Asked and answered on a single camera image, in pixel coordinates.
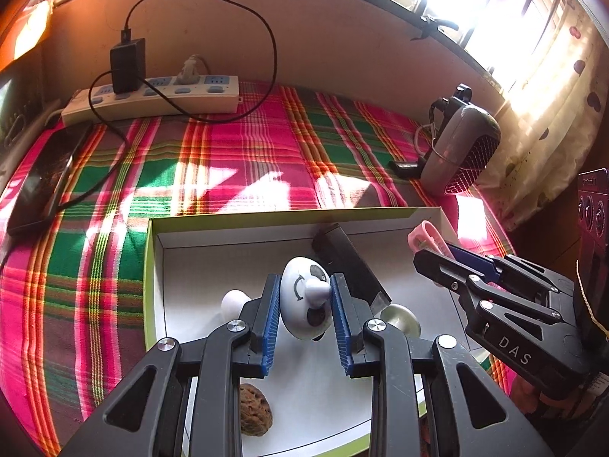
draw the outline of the power outlet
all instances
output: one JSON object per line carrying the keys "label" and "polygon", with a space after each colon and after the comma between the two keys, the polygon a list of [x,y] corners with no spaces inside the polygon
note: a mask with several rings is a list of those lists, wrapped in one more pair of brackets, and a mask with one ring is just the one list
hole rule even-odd
{"label": "power outlet", "polygon": [[206,75],[203,84],[229,84],[230,77],[227,75]]}
{"label": "power outlet", "polygon": [[102,94],[113,93],[114,89],[112,88],[112,84],[108,84],[107,86],[102,86],[93,96],[100,96]]}
{"label": "power outlet", "polygon": [[156,88],[162,88],[163,86],[168,86],[172,79],[173,77],[153,77],[148,79],[148,82]]}

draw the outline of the white plug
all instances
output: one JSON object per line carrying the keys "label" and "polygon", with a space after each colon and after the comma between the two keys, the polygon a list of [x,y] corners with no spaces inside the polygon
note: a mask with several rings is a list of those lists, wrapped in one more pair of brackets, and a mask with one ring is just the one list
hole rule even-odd
{"label": "white plug", "polygon": [[175,84],[197,84],[199,82],[199,71],[197,70],[197,57],[192,55],[184,62],[182,70],[175,79]]}
{"label": "white plug", "polygon": [[250,299],[240,290],[228,291],[222,299],[222,303],[220,305],[222,319],[224,322],[228,323],[234,319],[239,319],[243,306],[246,302],[251,300],[252,299]]}

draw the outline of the blue gripper pad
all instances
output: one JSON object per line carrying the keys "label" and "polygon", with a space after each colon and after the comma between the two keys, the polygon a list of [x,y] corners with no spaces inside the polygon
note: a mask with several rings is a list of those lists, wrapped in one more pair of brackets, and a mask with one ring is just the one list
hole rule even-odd
{"label": "blue gripper pad", "polygon": [[501,279],[499,273],[494,267],[493,262],[488,259],[488,257],[479,256],[467,249],[463,249],[458,245],[448,244],[448,248],[453,253],[455,260],[457,260],[461,264],[465,264],[466,266],[484,274],[485,282],[499,282]]}
{"label": "blue gripper pad", "polygon": [[334,320],[334,331],[336,332],[336,343],[339,347],[340,364],[345,368],[347,375],[352,374],[353,370],[353,355],[351,354],[351,332],[346,321],[345,309],[336,278],[330,278],[330,286],[332,288],[332,318]]}
{"label": "blue gripper pad", "polygon": [[277,342],[277,328],[279,328],[279,286],[281,285],[281,277],[275,277],[273,285],[273,293],[271,294],[269,314],[267,315],[266,323],[264,324],[263,334],[263,360],[261,368],[264,376],[269,374],[269,370],[273,366],[275,359],[275,344]]}

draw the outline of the black charger adapter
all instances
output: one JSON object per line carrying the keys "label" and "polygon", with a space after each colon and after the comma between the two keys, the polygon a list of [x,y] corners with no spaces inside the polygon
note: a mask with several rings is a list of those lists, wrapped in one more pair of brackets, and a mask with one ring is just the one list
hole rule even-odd
{"label": "black charger adapter", "polygon": [[112,88],[115,94],[139,89],[138,77],[146,77],[146,40],[131,39],[131,30],[121,31],[121,42],[110,49]]}

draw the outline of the pink handle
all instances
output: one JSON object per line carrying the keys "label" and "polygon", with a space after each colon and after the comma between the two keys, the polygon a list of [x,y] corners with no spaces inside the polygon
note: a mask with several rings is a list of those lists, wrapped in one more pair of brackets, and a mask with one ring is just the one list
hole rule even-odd
{"label": "pink handle", "polygon": [[422,249],[431,249],[434,252],[454,259],[453,253],[451,253],[451,250],[446,245],[440,232],[427,220],[423,220],[418,227],[408,234],[408,245],[413,253]]}

